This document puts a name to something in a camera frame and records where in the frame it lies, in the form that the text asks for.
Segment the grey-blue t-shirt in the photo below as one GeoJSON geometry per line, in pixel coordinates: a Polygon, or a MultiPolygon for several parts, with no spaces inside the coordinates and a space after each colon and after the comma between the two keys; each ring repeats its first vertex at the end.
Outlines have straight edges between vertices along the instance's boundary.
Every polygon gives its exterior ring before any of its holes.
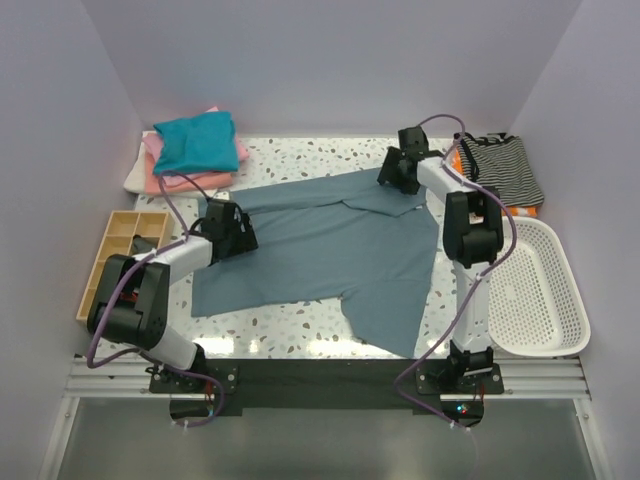
{"type": "Polygon", "coordinates": [[[354,336],[415,350],[439,226],[426,194],[377,182],[375,169],[237,190],[258,247],[193,276],[191,314],[338,298],[354,336]]]}

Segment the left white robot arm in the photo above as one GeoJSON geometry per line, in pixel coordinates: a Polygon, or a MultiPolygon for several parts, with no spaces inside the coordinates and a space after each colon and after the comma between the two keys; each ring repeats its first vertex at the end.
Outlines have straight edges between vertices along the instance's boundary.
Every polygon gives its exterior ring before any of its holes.
{"type": "Polygon", "coordinates": [[[86,321],[87,366],[136,352],[172,371],[204,373],[202,348],[169,325],[169,290],[186,276],[258,248],[248,213],[231,200],[209,199],[204,214],[175,242],[105,262],[86,321]]]}

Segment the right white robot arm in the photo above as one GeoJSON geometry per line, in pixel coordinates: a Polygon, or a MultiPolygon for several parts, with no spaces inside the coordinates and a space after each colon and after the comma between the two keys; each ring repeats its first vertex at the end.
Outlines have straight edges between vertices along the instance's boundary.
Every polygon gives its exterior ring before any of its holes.
{"type": "Polygon", "coordinates": [[[453,262],[457,312],[444,338],[444,360],[423,358],[409,368],[421,394],[502,394],[504,385],[489,334],[490,275],[504,245],[497,192],[456,176],[432,150],[420,126],[398,131],[399,145],[385,157],[378,183],[403,194],[424,186],[444,203],[442,243],[453,262]]]}

